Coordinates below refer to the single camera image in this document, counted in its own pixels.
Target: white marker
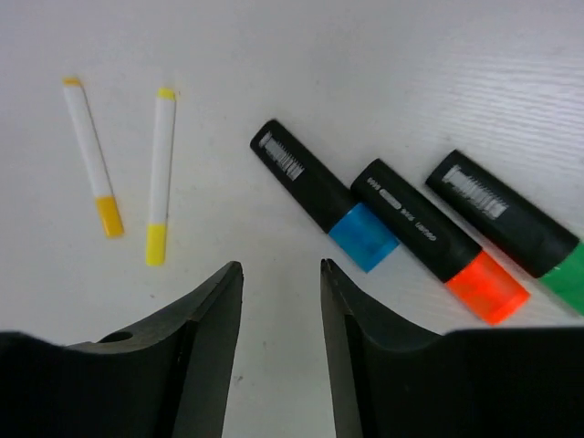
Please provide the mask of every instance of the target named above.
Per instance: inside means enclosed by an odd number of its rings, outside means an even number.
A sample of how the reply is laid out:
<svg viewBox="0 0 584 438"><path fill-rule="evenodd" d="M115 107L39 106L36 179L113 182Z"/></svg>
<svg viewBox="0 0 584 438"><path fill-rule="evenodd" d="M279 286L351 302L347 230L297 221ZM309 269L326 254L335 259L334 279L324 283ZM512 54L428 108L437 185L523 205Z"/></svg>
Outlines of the white marker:
<svg viewBox="0 0 584 438"><path fill-rule="evenodd" d="M146 264L159 266L166 255L166 216L171 186L174 91L159 89L154 120L154 147L150 185L150 218L146 238Z"/></svg>
<svg viewBox="0 0 584 438"><path fill-rule="evenodd" d="M111 190L110 178L101 155L98 135L89 113L85 92L77 78L63 78L63 85L65 86L65 100L71 119L73 119L73 127L77 134L81 155L83 155L83 161L88 170L89 182L98 207L103 231L107 237L123 235L124 228L121 224L116 199Z"/></svg>

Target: yellow marker end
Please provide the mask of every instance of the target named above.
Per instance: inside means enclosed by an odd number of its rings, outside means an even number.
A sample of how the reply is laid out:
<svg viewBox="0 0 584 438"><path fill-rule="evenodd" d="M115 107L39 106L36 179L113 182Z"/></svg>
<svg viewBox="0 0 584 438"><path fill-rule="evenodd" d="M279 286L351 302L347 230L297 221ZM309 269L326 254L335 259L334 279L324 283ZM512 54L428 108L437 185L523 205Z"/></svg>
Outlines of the yellow marker end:
<svg viewBox="0 0 584 438"><path fill-rule="evenodd" d="M161 99L175 100L172 89L158 89L158 97Z"/></svg>
<svg viewBox="0 0 584 438"><path fill-rule="evenodd" d="M148 225L146 237L146 265L160 266L166 257L166 225Z"/></svg>
<svg viewBox="0 0 584 438"><path fill-rule="evenodd" d="M81 81L74 76L63 78L63 85L65 87L81 87Z"/></svg>
<svg viewBox="0 0 584 438"><path fill-rule="evenodd" d="M103 225L103 231L107 237L119 237L124 234L124 227L121 224L120 212L116 205L116 198L113 196L103 196L95 199L98 207L99 217Z"/></svg>

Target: highlighter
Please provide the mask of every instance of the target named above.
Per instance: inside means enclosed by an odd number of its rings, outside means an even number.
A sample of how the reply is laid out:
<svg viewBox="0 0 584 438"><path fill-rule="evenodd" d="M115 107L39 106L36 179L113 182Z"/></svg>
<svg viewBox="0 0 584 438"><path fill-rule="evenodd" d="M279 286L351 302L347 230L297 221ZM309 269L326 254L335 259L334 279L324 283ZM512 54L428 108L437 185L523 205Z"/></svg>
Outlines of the highlighter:
<svg viewBox="0 0 584 438"><path fill-rule="evenodd" d="M255 135L251 149L304 210L365 272L397 245L387 227L277 120Z"/></svg>
<svg viewBox="0 0 584 438"><path fill-rule="evenodd" d="M472 237L382 160L372 162L351 190L479 318L497 324L529 299Z"/></svg>
<svg viewBox="0 0 584 438"><path fill-rule="evenodd" d="M584 314L584 245L459 151L426 184L531 276Z"/></svg>

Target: white table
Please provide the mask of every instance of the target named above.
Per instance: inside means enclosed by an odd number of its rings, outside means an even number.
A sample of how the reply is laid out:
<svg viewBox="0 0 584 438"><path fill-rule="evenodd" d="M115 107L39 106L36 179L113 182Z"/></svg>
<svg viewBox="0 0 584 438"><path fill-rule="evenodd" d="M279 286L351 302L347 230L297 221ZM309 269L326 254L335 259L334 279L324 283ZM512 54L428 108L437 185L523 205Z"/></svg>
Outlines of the white table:
<svg viewBox="0 0 584 438"><path fill-rule="evenodd" d="M460 148L584 235L579 0L0 4L0 329L97 340L229 260L245 298L225 437L333 437L319 260L428 329L483 324L400 247L364 275L249 150L278 117L349 184ZM61 89L85 84L126 235L99 225ZM154 97L180 92L166 265L144 264ZM504 326L580 324L533 298Z"/></svg>

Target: green cap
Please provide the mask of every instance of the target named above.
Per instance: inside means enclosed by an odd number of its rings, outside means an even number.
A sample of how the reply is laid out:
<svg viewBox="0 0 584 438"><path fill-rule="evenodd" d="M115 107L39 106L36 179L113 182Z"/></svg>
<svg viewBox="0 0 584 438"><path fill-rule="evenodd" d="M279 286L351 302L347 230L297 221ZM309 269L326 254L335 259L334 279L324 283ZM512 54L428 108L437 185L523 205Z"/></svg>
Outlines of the green cap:
<svg viewBox="0 0 584 438"><path fill-rule="evenodd" d="M584 315L584 244L578 243L563 262L539 281Z"/></svg>

